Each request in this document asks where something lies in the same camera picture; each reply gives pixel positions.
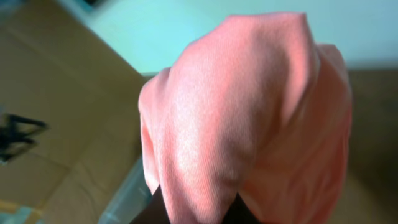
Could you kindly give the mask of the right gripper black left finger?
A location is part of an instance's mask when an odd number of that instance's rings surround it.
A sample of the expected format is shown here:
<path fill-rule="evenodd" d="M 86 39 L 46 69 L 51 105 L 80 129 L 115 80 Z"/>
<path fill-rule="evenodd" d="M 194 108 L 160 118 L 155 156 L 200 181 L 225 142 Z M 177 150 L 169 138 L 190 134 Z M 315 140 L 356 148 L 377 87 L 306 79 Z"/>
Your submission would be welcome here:
<path fill-rule="evenodd" d="M 148 206 L 130 224 L 170 224 L 160 186 L 155 190 Z"/>

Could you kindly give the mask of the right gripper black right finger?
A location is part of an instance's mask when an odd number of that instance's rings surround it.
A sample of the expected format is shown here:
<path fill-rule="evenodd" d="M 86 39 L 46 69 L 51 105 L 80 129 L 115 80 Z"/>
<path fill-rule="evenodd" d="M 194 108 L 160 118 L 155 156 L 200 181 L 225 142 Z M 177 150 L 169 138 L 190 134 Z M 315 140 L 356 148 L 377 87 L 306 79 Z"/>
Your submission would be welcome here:
<path fill-rule="evenodd" d="M 260 221 L 248 209 L 240 194 L 237 194 L 224 216 L 222 224 L 260 224 Z"/>

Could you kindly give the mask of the coral pink shirt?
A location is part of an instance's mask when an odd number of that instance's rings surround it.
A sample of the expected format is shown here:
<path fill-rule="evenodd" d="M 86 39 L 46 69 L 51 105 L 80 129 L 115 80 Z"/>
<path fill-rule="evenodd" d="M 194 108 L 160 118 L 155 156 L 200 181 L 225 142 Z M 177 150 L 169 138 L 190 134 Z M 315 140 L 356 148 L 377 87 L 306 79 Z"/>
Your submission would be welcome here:
<path fill-rule="evenodd" d="M 307 17 L 227 17 L 139 95 L 144 177 L 171 223 L 325 223 L 346 176 L 352 118 L 339 50 Z"/>

